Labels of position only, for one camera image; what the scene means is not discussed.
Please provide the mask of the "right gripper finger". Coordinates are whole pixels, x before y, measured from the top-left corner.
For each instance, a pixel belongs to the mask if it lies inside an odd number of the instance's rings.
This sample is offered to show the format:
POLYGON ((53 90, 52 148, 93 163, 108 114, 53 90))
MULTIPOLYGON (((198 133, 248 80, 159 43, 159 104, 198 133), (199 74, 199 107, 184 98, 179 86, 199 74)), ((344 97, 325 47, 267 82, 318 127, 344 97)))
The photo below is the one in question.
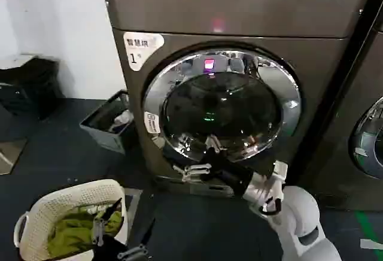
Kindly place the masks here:
POLYGON ((184 183, 195 182, 200 180, 201 175, 206 175, 210 173, 212 166, 208 163, 190 165, 180 168, 177 165, 172 166, 173 170, 177 171, 182 175, 181 181, 184 183))
POLYGON ((222 146, 220 140, 215 135, 207 136, 205 145, 206 145, 205 154, 223 154, 224 153, 224 147, 222 146))

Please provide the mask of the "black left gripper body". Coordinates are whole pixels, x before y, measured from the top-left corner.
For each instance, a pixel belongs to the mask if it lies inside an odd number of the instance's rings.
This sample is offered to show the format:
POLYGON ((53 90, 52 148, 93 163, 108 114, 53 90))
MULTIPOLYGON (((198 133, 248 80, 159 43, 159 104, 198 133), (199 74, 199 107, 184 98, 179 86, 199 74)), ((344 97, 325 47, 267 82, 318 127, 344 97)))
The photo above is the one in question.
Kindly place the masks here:
POLYGON ((119 253, 128 251, 128 246, 111 236, 103 237, 103 246, 97 246, 97 260, 109 261, 118 260, 117 255, 119 253))

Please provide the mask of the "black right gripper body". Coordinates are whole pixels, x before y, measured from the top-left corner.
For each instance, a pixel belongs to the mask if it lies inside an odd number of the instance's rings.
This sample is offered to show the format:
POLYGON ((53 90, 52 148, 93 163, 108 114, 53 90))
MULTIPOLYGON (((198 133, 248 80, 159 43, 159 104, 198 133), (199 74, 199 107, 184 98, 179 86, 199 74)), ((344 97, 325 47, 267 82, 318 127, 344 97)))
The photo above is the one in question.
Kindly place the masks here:
POLYGON ((206 152, 200 164, 209 164, 211 169, 203 180, 218 179, 231 187, 235 196, 243 196, 254 171, 231 162, 223 152, 206 152))

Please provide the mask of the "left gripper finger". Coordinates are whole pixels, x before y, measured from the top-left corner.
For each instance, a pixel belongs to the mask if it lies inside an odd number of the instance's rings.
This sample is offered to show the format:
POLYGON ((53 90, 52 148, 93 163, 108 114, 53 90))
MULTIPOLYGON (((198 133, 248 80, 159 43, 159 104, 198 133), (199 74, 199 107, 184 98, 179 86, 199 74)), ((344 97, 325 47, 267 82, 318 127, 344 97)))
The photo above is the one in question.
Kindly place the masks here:
POLYGON ((139 245, 127 251, 121 252, 117 255, 118 260, 136 260, 147 255, 147 248, 145 245, 139 245))
POLYGON ((96 204, 93 209, 92 243, 104 245, 107 238, 114 240, 122 228, 122 198, 113 203, 96 204))

